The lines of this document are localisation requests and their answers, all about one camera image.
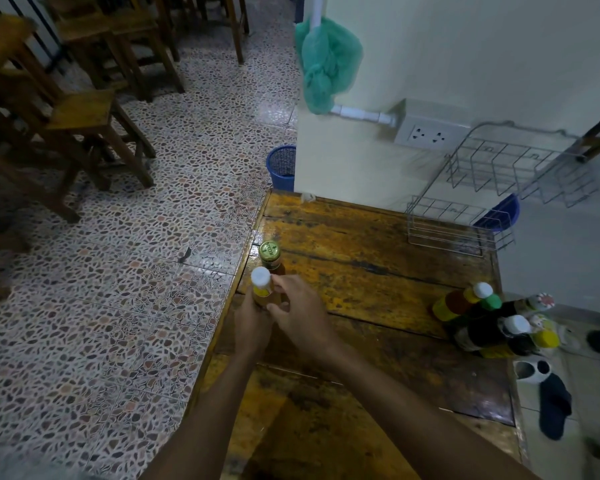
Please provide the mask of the person's right hand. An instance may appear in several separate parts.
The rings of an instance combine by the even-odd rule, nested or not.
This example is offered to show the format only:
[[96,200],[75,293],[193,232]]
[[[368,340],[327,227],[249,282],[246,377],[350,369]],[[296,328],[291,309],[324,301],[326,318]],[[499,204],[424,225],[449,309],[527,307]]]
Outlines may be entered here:
[[331,325],[324,303],[299,275],[272,275],[288,297],[292,324],[279,326],[291,342],[328,371],[336,371],[342,342]]

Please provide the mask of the wooden chair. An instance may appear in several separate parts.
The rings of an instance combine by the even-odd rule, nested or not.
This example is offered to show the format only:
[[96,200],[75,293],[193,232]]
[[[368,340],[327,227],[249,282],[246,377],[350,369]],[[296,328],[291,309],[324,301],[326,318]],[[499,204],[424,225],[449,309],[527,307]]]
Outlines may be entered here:
[[150,188],[143,157],[155,158],[155,151],[115,90],[63,91],[26,44],[35,31],[30,18],[0,15],[0,135],[21,156],[0,154],[0,176],[77,223],[64,197],[81,171],[101,191],[111,188],[104,173],[119,168]]

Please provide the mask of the dark blue sandal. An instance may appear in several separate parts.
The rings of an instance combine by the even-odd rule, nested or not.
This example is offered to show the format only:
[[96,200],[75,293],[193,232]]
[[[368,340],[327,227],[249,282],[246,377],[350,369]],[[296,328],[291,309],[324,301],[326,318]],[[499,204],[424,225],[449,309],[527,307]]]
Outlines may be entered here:
[[539,428],[545,437],[552,441],[563,437],[566,420],[573,413],[572,402],[567,387],[555,373],[539,385]]

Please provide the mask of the blue plastic basin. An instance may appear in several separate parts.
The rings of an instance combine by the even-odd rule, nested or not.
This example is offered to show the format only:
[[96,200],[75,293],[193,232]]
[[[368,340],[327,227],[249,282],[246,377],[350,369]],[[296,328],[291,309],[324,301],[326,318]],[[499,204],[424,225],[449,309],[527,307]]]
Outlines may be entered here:
[[520,213],[521,206],[517,195],[510,194],[476,220],[472,227],[489,230],[494,234],[501,233],[516,224]]

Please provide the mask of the white-capped dark sauce bottle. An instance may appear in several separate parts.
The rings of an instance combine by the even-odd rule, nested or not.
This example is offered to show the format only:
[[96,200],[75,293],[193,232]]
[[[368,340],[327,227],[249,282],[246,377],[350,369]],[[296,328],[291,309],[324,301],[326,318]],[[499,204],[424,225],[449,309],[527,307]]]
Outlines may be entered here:
[[453,339],[460,349],[476,352],[483,348],[502,345],[509,339],[529,333],[531,330],[531,324],[522,315],[483,317],[458,329]]

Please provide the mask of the white plastic pipe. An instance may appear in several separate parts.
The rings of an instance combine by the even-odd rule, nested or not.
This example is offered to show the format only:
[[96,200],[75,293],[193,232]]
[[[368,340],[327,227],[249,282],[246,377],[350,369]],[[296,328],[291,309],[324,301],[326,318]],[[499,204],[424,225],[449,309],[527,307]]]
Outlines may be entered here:
[[[312,29],[320,26],[324,0],[313,0],[312,13],[310,15],[310,27]],[[350,120],[370,121],[380,125],[396,127],[398,119],[396,115],[383,112],[369,112],[363,109],[346,105],[334,104],[332,110],[327,114],[333,114]]]

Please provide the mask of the white-capped orange sauce bottle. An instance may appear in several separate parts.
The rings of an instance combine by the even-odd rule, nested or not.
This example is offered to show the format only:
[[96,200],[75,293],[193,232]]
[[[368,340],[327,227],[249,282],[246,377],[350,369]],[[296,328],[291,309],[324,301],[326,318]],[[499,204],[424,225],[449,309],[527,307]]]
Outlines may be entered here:
[[269,304],[281,305],[283,302],[282,288],[272,280],[272,274],[264,266],[255,267],[250,275],[253,300],[261,309]]

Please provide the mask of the red-white-capped dark bottle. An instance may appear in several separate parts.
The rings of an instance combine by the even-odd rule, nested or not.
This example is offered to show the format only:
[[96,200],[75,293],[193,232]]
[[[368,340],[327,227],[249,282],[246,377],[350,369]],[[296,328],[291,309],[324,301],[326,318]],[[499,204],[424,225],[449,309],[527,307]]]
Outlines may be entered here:
[[554,306],[555,300],[552,295],[539,292],[526,298],[506,301],[497,309],[497,312],[498,316],[501,317],[510,317],[513,315],[530,317],[534,314],[547,312]]

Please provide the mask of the wooden table leg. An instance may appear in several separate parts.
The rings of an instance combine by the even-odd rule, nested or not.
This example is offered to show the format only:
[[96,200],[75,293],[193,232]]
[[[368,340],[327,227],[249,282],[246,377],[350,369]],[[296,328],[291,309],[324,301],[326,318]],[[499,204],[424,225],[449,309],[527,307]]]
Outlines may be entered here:
[[[218,2],[226,16],[221,20],[211,19],[207,10],[208,2]],[[246,0],[195,0],[195,3],[204,27],[224,26],[230,28],[238,64],[244,65],[242,40],[250,33]]]

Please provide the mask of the white wall power outlet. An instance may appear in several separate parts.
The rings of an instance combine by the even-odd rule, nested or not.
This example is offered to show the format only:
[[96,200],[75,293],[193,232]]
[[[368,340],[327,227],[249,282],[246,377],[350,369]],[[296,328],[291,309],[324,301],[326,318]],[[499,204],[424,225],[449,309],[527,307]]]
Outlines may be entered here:
[[468,109],[407,98],[400,110],[395,144],[438,152],[453,152],[472,129]]

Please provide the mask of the person's left hand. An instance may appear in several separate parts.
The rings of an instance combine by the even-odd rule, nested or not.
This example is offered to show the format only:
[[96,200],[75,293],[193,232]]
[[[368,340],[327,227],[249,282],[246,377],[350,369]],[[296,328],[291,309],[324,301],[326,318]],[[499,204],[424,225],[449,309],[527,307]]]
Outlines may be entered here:
[[257,315],[242,315],[242,304],[234,314],[235,353],[256,362],[270,341],[273,319],[266,309],[258,307]]

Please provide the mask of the person's left forearm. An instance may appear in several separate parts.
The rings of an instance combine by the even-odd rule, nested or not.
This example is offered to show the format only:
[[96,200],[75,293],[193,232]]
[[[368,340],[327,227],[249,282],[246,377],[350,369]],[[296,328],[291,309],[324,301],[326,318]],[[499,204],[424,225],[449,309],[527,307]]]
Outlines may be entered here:
[[240,403],[263,347],[239,347],[138,480],[219,480]]

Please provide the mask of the wooden stool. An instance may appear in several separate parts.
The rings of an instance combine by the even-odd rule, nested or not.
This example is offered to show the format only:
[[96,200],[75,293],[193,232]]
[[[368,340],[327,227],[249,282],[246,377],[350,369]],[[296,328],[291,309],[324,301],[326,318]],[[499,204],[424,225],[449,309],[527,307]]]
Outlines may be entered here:
[[106,14],[97,0],[42,0],[64,46],[96,89],[129,88],[138,100],[151,102],[142,67],[163,65],[177,92],[185,88],[176,71],[173,37],[146,9]]

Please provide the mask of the blue mesh wastebasket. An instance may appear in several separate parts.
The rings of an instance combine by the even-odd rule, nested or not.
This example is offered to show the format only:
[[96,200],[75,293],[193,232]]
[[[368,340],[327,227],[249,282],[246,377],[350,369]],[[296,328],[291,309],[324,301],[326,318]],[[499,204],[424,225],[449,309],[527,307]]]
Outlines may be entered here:
[[296,145],[284,144],[273,148],[265,165],[275,190],[294,192]]

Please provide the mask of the green-capped dark bottle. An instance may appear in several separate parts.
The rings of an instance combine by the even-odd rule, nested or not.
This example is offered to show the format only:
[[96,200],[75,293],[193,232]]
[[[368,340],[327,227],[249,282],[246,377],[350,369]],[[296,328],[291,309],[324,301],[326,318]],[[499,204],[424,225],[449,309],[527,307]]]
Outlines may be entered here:
[[502,299],[498,294],[492,294],[487,298],[481,299],[478,303],[472,305],[464,314],[448,322],[445,329],[449,338],[469,322],[487,316],[491,312],[496,312],[502,307]]

